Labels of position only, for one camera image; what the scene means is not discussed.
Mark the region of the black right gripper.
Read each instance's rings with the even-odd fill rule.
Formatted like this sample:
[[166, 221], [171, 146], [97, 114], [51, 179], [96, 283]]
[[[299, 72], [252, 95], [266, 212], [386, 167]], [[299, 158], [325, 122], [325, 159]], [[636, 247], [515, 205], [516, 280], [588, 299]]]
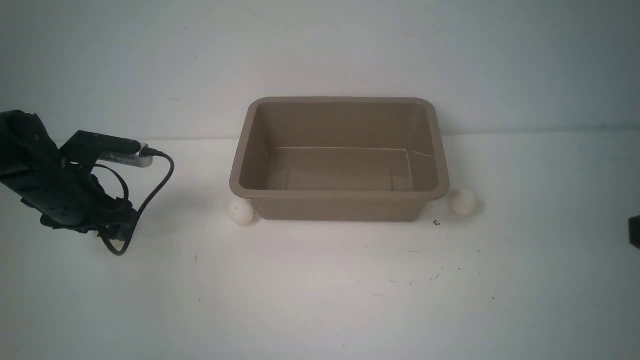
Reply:
[[628, 241], [631, 246], [640, 249], [640, 215], [628, 219]]

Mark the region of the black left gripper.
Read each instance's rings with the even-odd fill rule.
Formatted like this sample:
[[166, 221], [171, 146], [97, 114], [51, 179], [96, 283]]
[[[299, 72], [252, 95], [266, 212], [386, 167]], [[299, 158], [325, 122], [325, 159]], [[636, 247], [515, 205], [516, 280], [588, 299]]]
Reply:
[[61, 157], [61, 146], [50, 138], [36, 114], [1, 114], [1, 183], [22, 203], [41, 212], [41, 224], [79, 233], [102, 226], [110, 240], [132, 237], [137, 211], [124, 187], [122, 197], [106, 193], [93, 168]]

